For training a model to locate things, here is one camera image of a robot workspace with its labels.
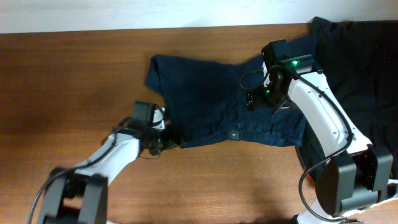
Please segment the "navy blue shorts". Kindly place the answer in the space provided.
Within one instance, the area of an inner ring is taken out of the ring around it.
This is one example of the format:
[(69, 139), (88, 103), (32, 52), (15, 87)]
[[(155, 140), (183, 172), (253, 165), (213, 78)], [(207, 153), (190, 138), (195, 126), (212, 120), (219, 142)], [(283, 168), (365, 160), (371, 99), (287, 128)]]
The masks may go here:
[(247, 108), (239, 79), (246, 74), (244, 85), (258, 84), (262, 77), (254, 72), (262, 64), (262, 55), (233, 65), (156, 54), (146, 85), (164, 98), (172, 126), (188, 134), (182, 148), (225, 140), (301, 146), (307, 120), (299, 109)]

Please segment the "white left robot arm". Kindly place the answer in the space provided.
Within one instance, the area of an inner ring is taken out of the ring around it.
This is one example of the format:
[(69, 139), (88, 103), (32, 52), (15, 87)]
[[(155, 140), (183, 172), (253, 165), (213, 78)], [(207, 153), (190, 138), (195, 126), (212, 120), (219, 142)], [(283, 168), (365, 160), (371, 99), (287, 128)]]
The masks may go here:
[(107, 224), (108, 187), (144, 150), (152, 157), (182, 145), (190, 135), (167, 123), (164, 107), (136, 101), (101, 147), (71, 168), (55, 168), (38, 191), (43, 200), (38, 223)]

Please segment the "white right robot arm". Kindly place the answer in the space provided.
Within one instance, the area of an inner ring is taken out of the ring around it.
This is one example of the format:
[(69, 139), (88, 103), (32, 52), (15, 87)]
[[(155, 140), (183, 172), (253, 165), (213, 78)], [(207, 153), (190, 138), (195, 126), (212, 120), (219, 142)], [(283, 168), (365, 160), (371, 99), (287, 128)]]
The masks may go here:
[(350, 218), (369, 208), (397, 200), (397, 180), (391, 178), (393, 155), (374, 147), (350, 120), (335, 98), (321, 66), (312, 55), (293, 57), (286, 40), (262, 48), (263, 79), (247, 87), (250, 111), (295, 104), (315, 132), (326, 165), (315, 182), (316, 200), (295, 215), (292, 223), (353, 223)]

